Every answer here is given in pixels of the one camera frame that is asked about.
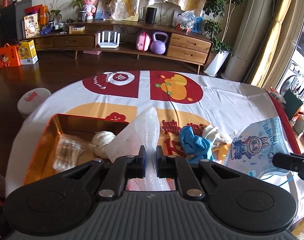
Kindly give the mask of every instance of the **cotton ball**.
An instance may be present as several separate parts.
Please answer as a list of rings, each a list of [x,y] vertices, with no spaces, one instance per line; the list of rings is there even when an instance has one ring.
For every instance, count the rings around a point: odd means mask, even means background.
[[[104,151],[104,146],[115,138],[115,134],[108,131],[101,131],[94,135],[92,144],[95,145],[94,153],[103,159],[108,159],[108,155]]]

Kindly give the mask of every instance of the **purple kettlebell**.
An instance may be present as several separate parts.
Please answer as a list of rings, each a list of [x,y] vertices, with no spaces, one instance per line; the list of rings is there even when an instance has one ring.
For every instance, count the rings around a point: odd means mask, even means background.
[[[156,34],[165,36],[165,41],[160,41],[155,38]],[[153,33],[153,42],[150,45],[150,49],[155,54],[163,54],[165,52],[165,44],[168,41],[169,36],[164,32],[155,32]]]

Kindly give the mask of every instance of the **white mesh bag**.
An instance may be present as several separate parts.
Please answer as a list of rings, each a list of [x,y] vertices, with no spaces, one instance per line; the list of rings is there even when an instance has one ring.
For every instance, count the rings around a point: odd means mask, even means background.
[[[125,129],[123,129],[104,150],[112,162],[126,155],[138,155],[140,146],[144,145],[146,175],[144,179],[131,179],[128,189],[133,191],[167,191],[170,190],[166,179],[156,176],[156,146],[160,134],[160,125],[155,107],[146,108]]]

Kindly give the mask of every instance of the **blue face mask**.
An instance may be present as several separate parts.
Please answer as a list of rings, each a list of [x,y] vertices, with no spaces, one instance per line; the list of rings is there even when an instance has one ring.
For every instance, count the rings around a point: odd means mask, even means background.
[[[279,117],[252,123],[240,130],[224,165],[258,179],[263,175],[287,175],[289,171],[273,166],[276,153],[289,154]]]

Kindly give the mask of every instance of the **black speaker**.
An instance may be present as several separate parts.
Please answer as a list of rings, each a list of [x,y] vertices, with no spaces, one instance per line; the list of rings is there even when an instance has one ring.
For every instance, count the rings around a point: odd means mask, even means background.
[[[156,8],[148,7],[147,12],[145,14],[145,23],[153,24],[155,20],[155,15],[156,15]]]

